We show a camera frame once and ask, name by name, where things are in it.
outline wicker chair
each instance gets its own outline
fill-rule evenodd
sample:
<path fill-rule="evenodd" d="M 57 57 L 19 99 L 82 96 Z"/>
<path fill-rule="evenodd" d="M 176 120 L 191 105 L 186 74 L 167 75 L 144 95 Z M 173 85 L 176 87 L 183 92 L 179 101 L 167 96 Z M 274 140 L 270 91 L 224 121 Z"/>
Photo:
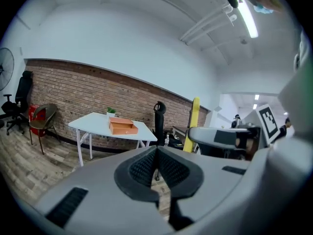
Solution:
<path fill-rule="evenodd" d="M 40 112 L 41 110 L 45 109 L 45 120 L 37 120 L 35 119 L 38 112 Z M 60 139 L 59 139 L 59 136 L 53 126 L 53 122 L 54 122 L 54 117 L 55 117 L 55 114 L 57 112 L 58 108 L 55 104 L 44 104 L 42 106 L 39 106 L 35 112 L 34 112 L 34 115 L 33 115 L 33 119 L 35 120 L 32 120 L 30 121 L 29 123 L 29 135 L 30 135 L 30 142 L 31 144 L 33 144 L 33 140 L 32 140 L 32 137 L 31 137 L 31 131 L 30 131 L 30 128 L 35 128 L 39 131 L 41 130 L 47 130 L 47 129 L 50 129 L 50 128 L 53 128 L 54 132 L 55 132 L 55 135 L 57 136 L 57 139 L 59 142 Z M 43 146 L 41 144 L 41 140 L 40 140 L 40 135 L 38 135 L 38 138 L 39 138 L 39 143 L 40 143 L 40 148 L 41 148 L 41 152 L 44 154 L 44 150 L 43 150 Z"/>

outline yellow pole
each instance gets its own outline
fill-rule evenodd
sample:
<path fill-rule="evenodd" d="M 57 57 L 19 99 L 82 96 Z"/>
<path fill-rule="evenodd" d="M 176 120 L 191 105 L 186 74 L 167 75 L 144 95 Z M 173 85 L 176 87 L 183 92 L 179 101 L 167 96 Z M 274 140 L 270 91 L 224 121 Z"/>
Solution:
<path fill-rule="evenodd" d="M 199 110 L 200 110 L 200 98 L 195 97 L 194 101 L 192 102 L 188 128 L 196 127 L 198 125 Z M 186 134 L 186 140 L 183 150 L 186 152 L 192 152 L 192 148 L 193 142 L 188 138 L 188 134 Z"/>

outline orange box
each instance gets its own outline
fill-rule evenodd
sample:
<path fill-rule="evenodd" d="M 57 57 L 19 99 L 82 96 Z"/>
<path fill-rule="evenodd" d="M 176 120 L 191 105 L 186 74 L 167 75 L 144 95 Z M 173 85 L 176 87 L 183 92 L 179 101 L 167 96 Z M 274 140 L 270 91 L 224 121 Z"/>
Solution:
<path fill-rule="evenodd" d="M 130 119 L 110 117 L 109 125 L 113 135 L 129 135 L 138 133 L 138 128 Z"/>

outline red bin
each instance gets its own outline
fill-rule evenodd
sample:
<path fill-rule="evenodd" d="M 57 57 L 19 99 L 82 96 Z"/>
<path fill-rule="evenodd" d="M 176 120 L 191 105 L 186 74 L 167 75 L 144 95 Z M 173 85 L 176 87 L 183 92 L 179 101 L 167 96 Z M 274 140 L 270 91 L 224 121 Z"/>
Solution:
<path fill-rule="evenodd" d="M 28 111 L 28 117 L 29 117 L 29 121 L 32 121 L 33 120 L 33 115 L 34 115 L 34 112 L 35 110 L 39 107 L 39 105 L 37 104 L 34 104 L 34 105 L 31 105 L 29 107 L 29 111 Z M 37 116 L 36 116 L 36 119 L 37 120 L 45 120 L 45 109 L 41 110 L 38 112 Z M 32 131 L 32 133 L 38 135 L 38 130 L 35 129 L 35 128 L 30 128 L 30 130 Z M 39 136 L 40 137 L 43 137 L 45 135 L 45 131 L 44 130 L 41 130 L 39 131 Z"/>

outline potted plant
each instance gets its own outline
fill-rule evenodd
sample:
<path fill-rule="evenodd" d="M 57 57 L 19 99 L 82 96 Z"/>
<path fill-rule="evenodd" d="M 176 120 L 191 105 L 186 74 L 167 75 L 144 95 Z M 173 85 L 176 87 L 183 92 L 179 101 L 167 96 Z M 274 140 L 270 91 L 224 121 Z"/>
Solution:
<path fill-rule="evenodd" d="M 113 118 L 113 117 L 115 117 L 115 112 L 116 112 L 115 109 L 112 109 L 111 107 L 108 107 L 107 116 Z"/>

